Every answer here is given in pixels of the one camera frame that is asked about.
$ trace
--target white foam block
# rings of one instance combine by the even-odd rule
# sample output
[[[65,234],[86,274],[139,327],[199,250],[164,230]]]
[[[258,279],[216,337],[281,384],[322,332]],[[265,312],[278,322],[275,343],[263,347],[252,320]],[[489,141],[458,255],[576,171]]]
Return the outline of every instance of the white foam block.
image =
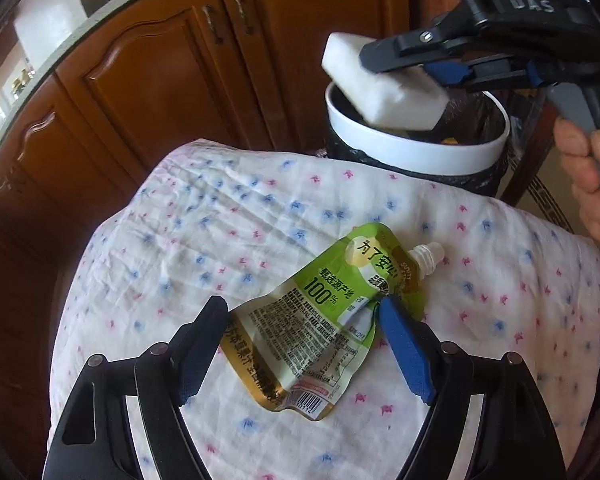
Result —
[[[374,74],[360,64],[360,50],[372,38],[334,32],[322,56],[322,68],[364,120],[376,128],[430,130],[449,97],[420,67]]]

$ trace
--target white wall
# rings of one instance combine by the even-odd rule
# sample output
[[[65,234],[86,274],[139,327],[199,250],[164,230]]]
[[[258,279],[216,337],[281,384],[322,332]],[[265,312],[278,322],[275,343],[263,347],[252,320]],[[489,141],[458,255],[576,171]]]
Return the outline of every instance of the white wall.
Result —
[[[21,0],[14,26],[34,70],[86,19],[80,0]]]

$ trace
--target brown wooden furniture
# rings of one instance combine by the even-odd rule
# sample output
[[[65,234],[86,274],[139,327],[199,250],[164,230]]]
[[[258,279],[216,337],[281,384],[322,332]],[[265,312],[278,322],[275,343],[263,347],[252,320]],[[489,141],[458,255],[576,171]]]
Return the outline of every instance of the brown wooden furniture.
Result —
[[[46,76],[0,146],[0,440],[25,475],[45,457],[63,284],[95,227],[186,142],[322,147],[328,34],[408,27],[408,0],[136,0]]]
[[[319,61],[329,34],[397,34],[409,26],[408,1],[224,0],[276,149],[324,145],[329,79]]]
[[[526,142],[525,152],[515,169],[515,173],[502,192],[500,199],[504,203],[515,206],[536,174],[538,174],[544,160],[554,146],[554,123],[557,117],[558,110],[555,106],[549,101],[545,102],[538,123]]]

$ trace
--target metal drawer handle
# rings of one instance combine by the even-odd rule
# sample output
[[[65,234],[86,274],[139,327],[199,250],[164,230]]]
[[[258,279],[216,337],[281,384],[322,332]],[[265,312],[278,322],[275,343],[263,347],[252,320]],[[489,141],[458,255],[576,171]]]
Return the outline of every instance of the metal drawer handle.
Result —
[[[240,14],[240,19],[242,20],[242,24],[244,25],[244,33],[247,36],[253,34],[253,27],[249,24],[249,19],[247,17],[247,13],[244,10],[244,0],[235,0],[235,3],[238,4],[238,14]]]
[[[205,13],[206,26],[209,27],[211,34],[214,36],[216,45],[222,44],[224,40],[218,35],[218,30],[216,29],[216,24],[213,19],[214,8],[210,5],[205,5],[202,7],[202,12]]]

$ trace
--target countertop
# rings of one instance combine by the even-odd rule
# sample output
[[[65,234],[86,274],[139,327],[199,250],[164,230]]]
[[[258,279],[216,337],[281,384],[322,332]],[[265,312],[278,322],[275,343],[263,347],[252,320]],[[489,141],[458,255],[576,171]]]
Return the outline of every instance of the countertop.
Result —
[[[38,87],[46,80],[48,75],[52,73],[64,57],[73,49],[75,45],[80,43],[80,40],[87,36],[101,22],[105,21],[109,16],[123,9],[135,0],[110,0],[104,6],[99,8],[90,17],[85,20],[74,32],[60,45],[45,63],[36,71],[36,75],[32,81],[20,94],[19,99],[15,102],[9,111],[4,124],[0,128],[0,145],[4,140],[7,132],[11,127],[11,123],[17,117],[20,109],[27,103],[29,97],[32,96]]]

